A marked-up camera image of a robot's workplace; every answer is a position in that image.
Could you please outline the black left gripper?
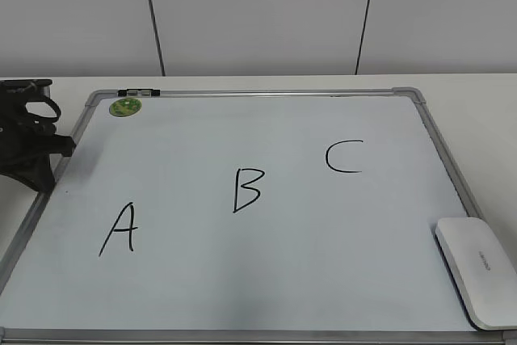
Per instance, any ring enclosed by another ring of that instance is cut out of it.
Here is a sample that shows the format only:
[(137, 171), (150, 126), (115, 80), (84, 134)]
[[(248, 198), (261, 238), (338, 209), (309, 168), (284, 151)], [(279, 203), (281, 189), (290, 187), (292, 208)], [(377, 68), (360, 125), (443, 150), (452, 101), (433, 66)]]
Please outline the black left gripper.
[[(41, 116), (27, 109), (29, 103), (43, 103), (53, 116)], [(72, 155), (72, 137), (56, 134), (61, 109), (50, 98), (33, 93), (10, 93), (1, 89), (1, 174), (37, 192), (55, 187), (51, 154)]]

